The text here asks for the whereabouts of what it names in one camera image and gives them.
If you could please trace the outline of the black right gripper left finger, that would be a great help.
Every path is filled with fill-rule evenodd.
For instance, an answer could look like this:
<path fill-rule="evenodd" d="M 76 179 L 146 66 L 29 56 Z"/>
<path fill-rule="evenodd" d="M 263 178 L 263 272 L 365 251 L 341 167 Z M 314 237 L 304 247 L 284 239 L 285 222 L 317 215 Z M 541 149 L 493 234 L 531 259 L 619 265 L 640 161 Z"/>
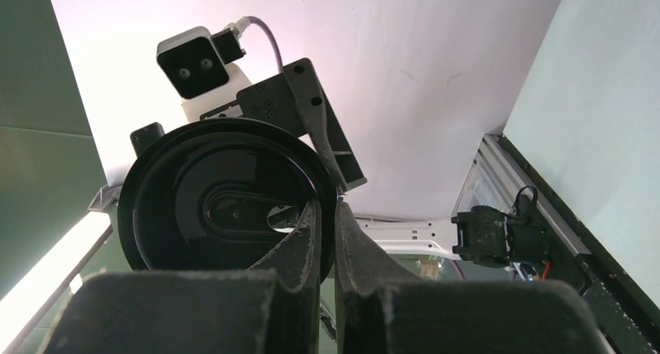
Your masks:
<path fill-rule="evenodd" d="M 316 353 L 320 317 L 321 206 L 313 198 L 297 225 L 256 264 L 268 278 L 258 353 Z"/>

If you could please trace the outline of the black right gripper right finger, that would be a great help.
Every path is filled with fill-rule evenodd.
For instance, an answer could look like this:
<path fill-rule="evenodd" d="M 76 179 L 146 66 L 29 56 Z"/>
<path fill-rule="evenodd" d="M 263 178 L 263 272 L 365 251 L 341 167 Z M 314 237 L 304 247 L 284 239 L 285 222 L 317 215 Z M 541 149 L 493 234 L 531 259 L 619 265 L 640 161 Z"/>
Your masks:
<path fill-rule="evenodd" d="M 399 353 L 392 336 L 399 286 L 422 279 L 360 228 L 349 204 L 335 208 L 335 312 L 340 353 Z"/>

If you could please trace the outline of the black plastic cup lid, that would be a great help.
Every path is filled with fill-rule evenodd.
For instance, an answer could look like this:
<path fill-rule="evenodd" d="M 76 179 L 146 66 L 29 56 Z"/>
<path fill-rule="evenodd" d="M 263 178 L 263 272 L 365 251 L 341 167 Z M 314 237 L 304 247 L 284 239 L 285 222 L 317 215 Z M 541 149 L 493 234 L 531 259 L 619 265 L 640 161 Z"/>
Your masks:
<path fill-rule="evenodd" d="M 118 201 L 121 249 L 141 270 L 237 270 L 286 235 L 305 205 L 321 207 L 321 273 L 334 255 L 338 195 L 316 152 L 245 118 L 198 121 L 159 137 L 130 167 Z"/>

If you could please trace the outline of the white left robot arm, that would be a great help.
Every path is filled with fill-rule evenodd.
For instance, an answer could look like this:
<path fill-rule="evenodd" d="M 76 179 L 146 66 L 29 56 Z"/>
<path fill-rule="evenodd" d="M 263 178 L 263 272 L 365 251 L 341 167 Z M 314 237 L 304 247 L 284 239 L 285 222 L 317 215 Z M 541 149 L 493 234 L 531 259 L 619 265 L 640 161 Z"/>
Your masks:
<path fill-rule="evenodd" d="M 548 259 L 549 235 L 535 215 L 538 189 L 521 188 L 511 211 L 476 205 L 451 217 L 458 242 L 452 253 L 463 261 L 489 268 L 504 268 L 511 263 L 541 264 Z"/>

